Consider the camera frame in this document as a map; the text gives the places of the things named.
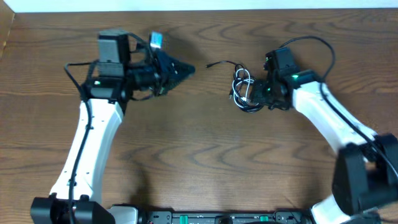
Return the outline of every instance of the wooden tabletop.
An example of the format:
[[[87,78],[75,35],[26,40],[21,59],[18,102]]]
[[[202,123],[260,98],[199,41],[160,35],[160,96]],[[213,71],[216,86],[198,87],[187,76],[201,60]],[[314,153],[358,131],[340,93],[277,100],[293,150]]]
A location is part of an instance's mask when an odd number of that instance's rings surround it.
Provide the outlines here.
[[[0,223],[31,223],[67,158],[79,97],[66,62],[98,58],[96,35],[121,27],[165,35],[165,50],[196,66],[168,96],[130,102],[113,141],[103,206],[138,203],[176,210],[308,208],[331,194],[335,156],[294,110],[248,114],[228,99],[233,67],[257,77],[265,53],[317,35],[336,50],[335,96],[378,133],[398,136],[398,10],[283,10],[17,14],[0,61]],[[302,68],[323,73],[329,51],[291,45]],[[86,68],[74,68],[82,82]],[[398,218],[398,206],[381,213]]]

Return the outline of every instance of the wood grain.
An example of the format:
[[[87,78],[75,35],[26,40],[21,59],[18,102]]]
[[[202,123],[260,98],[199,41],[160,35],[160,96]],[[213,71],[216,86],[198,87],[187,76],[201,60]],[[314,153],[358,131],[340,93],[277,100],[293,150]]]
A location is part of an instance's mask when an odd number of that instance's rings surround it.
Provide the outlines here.
[[[307,208],[330,194],[335,157],[301,114],[246,114],[228,100],[233,68],[264,77],[266,52],[291,37],[335,47],[336,97],[379,133],[398,136],[398,11],[292,10],[18,14],[0,62],[0,223],[31,223],[34,197],[55,183],[76,130],[79,99],[62,71],[97,57],[96,33],[165,34],[165,49],[196,66],[169,96],[130,102],[113,142],[103,205],[176,210]],[[322,45],[292,45],[303,68],[330,63]],[[83,69],[73,73],[82,81]],[[382,210],[398,218],[397,205]]]

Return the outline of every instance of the white backdrop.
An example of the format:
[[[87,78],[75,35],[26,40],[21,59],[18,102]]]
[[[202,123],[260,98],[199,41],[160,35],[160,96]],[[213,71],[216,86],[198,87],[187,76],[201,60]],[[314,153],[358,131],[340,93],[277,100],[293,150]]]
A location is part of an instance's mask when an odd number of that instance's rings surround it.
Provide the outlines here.
[[[4,0],[14,12],[398,7],[398,0]]]

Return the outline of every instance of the white wall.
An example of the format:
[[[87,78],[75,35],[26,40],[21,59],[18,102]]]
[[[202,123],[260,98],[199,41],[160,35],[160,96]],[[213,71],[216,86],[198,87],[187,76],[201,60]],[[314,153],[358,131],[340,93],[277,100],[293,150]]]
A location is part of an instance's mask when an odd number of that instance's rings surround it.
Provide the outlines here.
[[[4,0],[14,12],[398,7],[398,0]]]

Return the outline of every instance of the wooden table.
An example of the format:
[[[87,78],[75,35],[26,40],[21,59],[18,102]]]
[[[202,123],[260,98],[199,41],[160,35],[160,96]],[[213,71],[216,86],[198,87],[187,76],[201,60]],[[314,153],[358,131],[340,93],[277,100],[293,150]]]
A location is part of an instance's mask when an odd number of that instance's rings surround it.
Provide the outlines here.
[[[98,31],[141,37],[157,30],[165,50],[194,64],[194,77],[166,97],[130,102],[113,142],[103,206],[138,203],[176,210],[308,208],[331,193],[335,156],[314,126],[292,111],[240,111],[228,99],[233,67],[256,77],[265,53],[317,35],[337,62],[328,84],[364,124],[398,136],[398,10],[284,10],[17,14],[0,61],[0,223],[30,223],[64,165],[78,120],[66,62],[98,57]],[[303,68],[323,73],[329,51],[291,45]],[[74,68],[82,82],[86,68]],[[382,210],[398,218],[398,206]]]

